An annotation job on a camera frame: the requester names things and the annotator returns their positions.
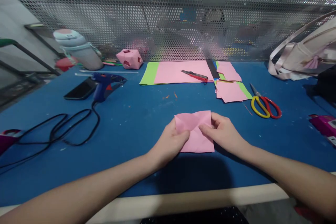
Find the bag strap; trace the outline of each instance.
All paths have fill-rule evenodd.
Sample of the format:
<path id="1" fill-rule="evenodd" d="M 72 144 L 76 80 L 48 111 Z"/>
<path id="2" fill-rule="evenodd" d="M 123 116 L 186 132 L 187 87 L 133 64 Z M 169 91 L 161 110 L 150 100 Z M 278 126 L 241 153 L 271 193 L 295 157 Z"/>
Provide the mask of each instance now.
<path id="1" fill-rule="evenodd" d="M 302 32 L 304 32 L 305 30 L 307 30 L 308 28 L 310 28 L 311 26 L 313 26 L 316 22 L 321 21 L 323 19 L 325 19 L 326 17 L 329 17 L 331 15 L 336 14 L 336 10 L 331 11 L 327 14 L 324 14 L 323 16 L 320 16 L 316 19 L 314 19 L 313 21 L 309 22 L 308 24 L 306 24 L 305 26 L 301 27 L 299 30 L 297 30 L 296 32 L 294 32 L 292 35 L 290 35 L 288 38 L 286 38 L 280 45 L 278 45 L 274 51 L 271 53 L 271 55 L 269 56 L 269 62 L 268 62 L 268 72 L 271 75 L 274 75 L 275 77 L 279 78 L 279 79 L 289 79 L 291 77 L 290 73 L 278 73 L 278 70 L 282 67 L 282 65 L 284 64 L 285 60 L 287 59 L 287 57 L 290 55 L 290 52 L 292 51 L 295 43 L 290 43 L 290 41 L 292 41 L 294 38 L 296 38 L 297 36 L 299 36 Z M 282 48 L 284 48 L 284 46 L 286 46 L 285 51 L 283 52 L 283 54 L 281 55 L 281 57 L 279 58 L 279 60 L 273 64 L 272 63 L 272 59 L 275 57 L 275 55 L 277 55 L 278 52 L 280 52 L 280 50 Z"/>

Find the pink paper cube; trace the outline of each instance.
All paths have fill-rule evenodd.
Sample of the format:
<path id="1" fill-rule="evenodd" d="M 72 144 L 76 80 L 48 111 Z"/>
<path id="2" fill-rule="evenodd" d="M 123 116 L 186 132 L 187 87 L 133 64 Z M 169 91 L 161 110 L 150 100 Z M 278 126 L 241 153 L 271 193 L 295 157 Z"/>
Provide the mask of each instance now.
<path id="1" fill-rule="evenodd" d="M 211 111 L 199 111 L 193 114 L 182 113 L 175 115 L 176 131 L 182 133 L 190 131 L 189 140 L 184 144 L 181 152 L 214 152 L 213 140 L 201 132 L 199 125 L 205 124 L 211 127 Z"/>
<path id="2" fill-rule="evenodd" d="M 138 50 L 123 49 L 116 56 L 125 69 L 139 69 L 144 62 Z"/>

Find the white water bottle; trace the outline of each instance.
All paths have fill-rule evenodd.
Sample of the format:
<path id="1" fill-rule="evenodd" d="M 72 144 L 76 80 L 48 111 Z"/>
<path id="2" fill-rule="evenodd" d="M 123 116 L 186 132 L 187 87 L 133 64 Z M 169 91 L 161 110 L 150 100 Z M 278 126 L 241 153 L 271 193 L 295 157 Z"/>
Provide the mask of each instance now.
<path id="1" fill-rule="evenodd" d="M 104 66 L 98 57 L 98 55 L 101 55 L 99 50 L 88 43 L 78 32 L 70 29 L 60 29 L 54 31 L 53 35 L 55 40 L 62 45 L 61 49 L 73 64 L 76 64 L 76 62 L 71 56 L 75 57 L 88 70 L 94 71 Z"/>

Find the bag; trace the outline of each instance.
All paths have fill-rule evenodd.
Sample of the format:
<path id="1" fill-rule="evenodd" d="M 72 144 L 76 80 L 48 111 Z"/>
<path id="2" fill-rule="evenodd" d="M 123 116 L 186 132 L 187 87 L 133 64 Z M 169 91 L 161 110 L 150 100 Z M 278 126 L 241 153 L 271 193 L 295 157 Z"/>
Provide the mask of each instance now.
<path id="1" fill-rule="evenodd" d="M 268 72 L 279 79 L 298 79 L 316 76 L 336 65 L 336 17 L 321 25 L 299 43 L 290 43 L 316 22 L 336 14 L 336 10 L 306 24 L 280 45 L 269 56 Z M 284 48 L 278 61 L 272 59 Z"/>

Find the blue table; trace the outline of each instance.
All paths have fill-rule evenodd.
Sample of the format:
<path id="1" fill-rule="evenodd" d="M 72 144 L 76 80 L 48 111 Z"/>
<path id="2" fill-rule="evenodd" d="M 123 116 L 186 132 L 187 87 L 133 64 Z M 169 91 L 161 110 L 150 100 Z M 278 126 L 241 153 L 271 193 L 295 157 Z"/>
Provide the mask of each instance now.
<path id="1" fill-rule="evenodd" d="M 140 86 L 144 65 L 139 74 L 125 74 L 128 82 L 124 87 L 96 106 L 101 123 L 89 142 L 80 147 L 57 142 L 38 157 L 1 174 L 0 207 L 21 204 L 54 187 L 142 155 L 156 143 L 175 114 L 201 110 L 229 117 L 240 134 L 253 145 L 328 172 L 336 171 L 336 150 L 308 121 L 309 114 L 327 114 L 325 110 L 336 115 L 336 110 L 322 98 L 317 97 L 317 105 L 306 95 L 304 85 L 315 84 L 316 80 L 281 81 L 269 75 L 264 63 L 259 62 L 233 63 L 233 66 L 250 92 L 251 82 L 262 95 L 279 105 L 283 114 L 279 120 L 257 116 L 251 109 L 250 100 L 224 104 L 221 99 L 216 99 L 212 83 Z M 120 67 L 105 68 L 123 71 Z M 90 108 L 92 97 L 84 101 L 63 99 L 86 78 L 75 76 L 75 72 L 78 68 L 62 74 L 2 112 L 0 130 L 26 130 L 53 115 L 73 115 Z M 67 139 L 81 142 L 95 122 L 96 117 L 92 114 Z M 55 123 L 42 126 L 23 141 L 46 141 Z M 0 166 L 42 148 L 12 146 L 0 157 Z M 216 146 L 214 153 L 179 154 L 164 169 L 134 185 L 120 197 L 238 188 L 273 182 Z"/>

